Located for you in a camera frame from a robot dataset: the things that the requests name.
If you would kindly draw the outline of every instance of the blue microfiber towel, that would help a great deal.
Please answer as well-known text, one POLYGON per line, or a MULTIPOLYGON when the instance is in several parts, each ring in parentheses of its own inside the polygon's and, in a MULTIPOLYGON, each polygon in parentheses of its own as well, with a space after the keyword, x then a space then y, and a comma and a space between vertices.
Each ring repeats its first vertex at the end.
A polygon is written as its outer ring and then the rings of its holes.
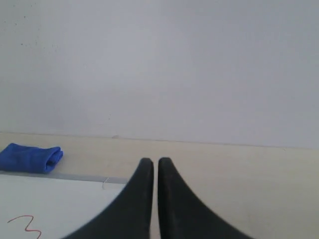
POLYGON ((62 156, 60 147, 38 148, 11 143, 0 153, 0 170, 49 173, 62 156))

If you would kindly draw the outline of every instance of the red marking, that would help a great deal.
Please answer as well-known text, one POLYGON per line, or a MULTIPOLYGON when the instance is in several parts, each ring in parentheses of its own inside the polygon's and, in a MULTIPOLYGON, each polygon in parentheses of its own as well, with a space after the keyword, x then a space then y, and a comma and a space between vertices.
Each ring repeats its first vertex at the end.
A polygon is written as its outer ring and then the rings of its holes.
POLYGON ((16 217, 16 218, 11 219, 11 220, 8 221, 7 223, 10 223, 10 222, 14 221, 15 219, 23 218, 23 217, 31 217, 31 220, 30 220, 29 224, 26 225, 24 231, 25 231, 25 232, 37 232, 37 233, 39 233, 39 236, 36 238, 36 239, 39 239, 40 236, 41 236, 41 234, 42 234, 41 231, 39 231, 39 230, 29 230, 29 229, 28 229, 28 227, 30 226, 30 224, 32 223, 32 221, 33 221, 33 219, 34 219, 33 216, 31 216, 31 215, 19 216, 19 217, 16 217))

